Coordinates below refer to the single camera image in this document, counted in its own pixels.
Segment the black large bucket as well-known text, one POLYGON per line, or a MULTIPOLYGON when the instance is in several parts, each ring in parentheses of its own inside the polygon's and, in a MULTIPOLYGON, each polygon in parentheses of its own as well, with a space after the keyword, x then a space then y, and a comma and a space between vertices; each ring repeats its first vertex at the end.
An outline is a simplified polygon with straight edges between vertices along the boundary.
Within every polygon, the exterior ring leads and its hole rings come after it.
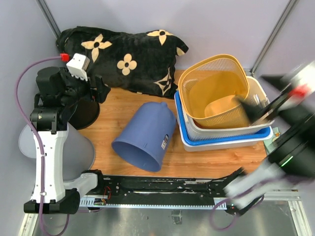
POLYGON ((92 125, 98 118, 100 105, 95 101, 80 100, 69 123, 77 130, 92 125))

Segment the yellow slatted basket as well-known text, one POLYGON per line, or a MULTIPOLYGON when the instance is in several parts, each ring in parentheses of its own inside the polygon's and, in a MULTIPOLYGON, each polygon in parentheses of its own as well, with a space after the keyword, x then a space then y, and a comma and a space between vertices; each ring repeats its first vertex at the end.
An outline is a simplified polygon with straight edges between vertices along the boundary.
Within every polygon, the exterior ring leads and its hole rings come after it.
POLYGON ((247 99, 249 89, 241 64, 227 54, 198 62, 185 70, 178 81, 183 110, 206 128, 241 126, 241 118, 232 118, 244 112, 235 98, 247 99))

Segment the blue bucket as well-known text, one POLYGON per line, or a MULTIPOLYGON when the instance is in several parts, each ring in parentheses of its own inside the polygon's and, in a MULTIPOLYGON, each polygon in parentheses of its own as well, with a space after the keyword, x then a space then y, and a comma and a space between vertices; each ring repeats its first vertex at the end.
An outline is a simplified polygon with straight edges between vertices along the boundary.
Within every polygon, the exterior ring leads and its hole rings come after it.
POLYGON ((174 113, 165 102, 144 103, 112 142, 112 149, 129 164, 158 172, 176 123, 174 113))

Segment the grey bucket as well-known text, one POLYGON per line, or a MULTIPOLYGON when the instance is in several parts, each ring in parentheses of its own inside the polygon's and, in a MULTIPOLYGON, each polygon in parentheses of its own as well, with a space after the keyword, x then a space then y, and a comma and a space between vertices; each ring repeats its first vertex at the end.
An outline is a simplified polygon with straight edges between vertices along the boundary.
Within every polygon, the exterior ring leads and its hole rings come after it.
MULTIPOLYGON (((68 137, 63 147, 63 180, 77 179, 83 171, 89 170, 95 160, 95 148, 92 142, 68 124, 68 137)), ((19 149, 30 162, 36 165, 36 150, 33 132, 26 125, 19 137, 19 149)))

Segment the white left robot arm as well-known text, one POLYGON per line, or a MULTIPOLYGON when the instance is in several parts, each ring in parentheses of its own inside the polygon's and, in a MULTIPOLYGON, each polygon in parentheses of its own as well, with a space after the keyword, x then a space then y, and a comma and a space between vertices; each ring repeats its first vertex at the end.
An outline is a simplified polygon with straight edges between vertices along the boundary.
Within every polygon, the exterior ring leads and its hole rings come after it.
POLYGON ((100 170, 84 170, 71 183, 63 181, 63 146, 68 137, 68 122, 77 103, 88 100, 103 103, 110 91, 100 76, 83 80, 69 69, 46 67, 37 73, 39 93, 27 123, 36 147, 35 187, 25 213, 75 214, 81 198, 89 192, 104 192, 100 170))

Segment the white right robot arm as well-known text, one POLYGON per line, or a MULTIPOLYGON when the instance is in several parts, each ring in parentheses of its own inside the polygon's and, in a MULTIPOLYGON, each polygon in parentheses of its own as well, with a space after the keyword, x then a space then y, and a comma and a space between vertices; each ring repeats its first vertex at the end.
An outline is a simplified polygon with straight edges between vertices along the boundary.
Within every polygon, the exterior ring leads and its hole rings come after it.
POLYGON ((266 106, 239 98, 248 120, 279 117, 290 128, 275 140, 275 149, 255 171, 223 184, 237 215, 245 214, 268 191, 290 189, 315 179, 315 112, 302 103, 315 92, 315 63, 300 65, 284 76, 263 75, 262 79, 280 95, 266 106))

